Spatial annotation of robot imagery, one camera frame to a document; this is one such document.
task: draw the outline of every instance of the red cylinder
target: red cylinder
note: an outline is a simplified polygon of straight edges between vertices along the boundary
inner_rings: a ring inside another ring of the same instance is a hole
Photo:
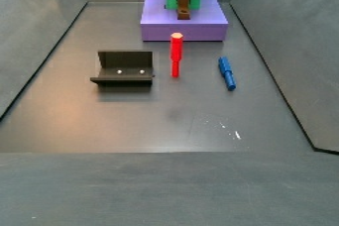
[[[179,77],[181,60],[183,56],[183,34],[174,33],[171,35],[171,59],[173,59],[173,77]]]

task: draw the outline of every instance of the blue cylinder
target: blue cylinder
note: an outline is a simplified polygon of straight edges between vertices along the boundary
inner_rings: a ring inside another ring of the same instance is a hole
[[[237,88],[237,82],[234,80],[233,73],[230,71],[226,72],[226,82],[229,86],[229,90],[233,91]]]

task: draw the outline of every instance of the purple block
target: purple block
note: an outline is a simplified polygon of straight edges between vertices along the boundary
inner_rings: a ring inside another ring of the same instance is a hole
[[[191,20],[178,20],[177,10],[165,8],[166,0],[145,0],[141,21],[143,41],[170,41],[181,32],[185,41],[223,41],[229,20],[218,0],[202,0],[199,10],[191,10]]]

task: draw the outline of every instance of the purple box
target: purple box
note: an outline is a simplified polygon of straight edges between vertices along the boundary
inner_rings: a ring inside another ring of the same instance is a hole
[[[185,41],[223,41],[229,20],[218,0],[202,0],[199,10],[191,10],[191,20],[178,20],[177,10],[165,8],[166,0],[145,0],[141,21],[143,41],[170,41],[181,32]]]

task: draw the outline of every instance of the gray floor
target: gray floor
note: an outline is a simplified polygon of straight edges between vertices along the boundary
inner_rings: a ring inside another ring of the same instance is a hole
[[[186,44],[178,81],[169,44],[141,42],[141,7],[85,10],[2,123],[2,151],[225,152],[2,153],[2,224],[337,226],[339,158],[311,151],[229,5],[229,40]],[[97,50],[114,48],[155,51],[150,94],[99,93],[89,82]],[[222,54],[234,93],[217,69]]]
[[[170,45],[143,43],[142,4],[91,3],[0,124],[0,152],[310,151],[255,47],[229,4],[225,42],[185,44],[182,76]],[[99,50],[154,51],[150,92],[99,90]],[[238,89],[218,68],[227,55]]]

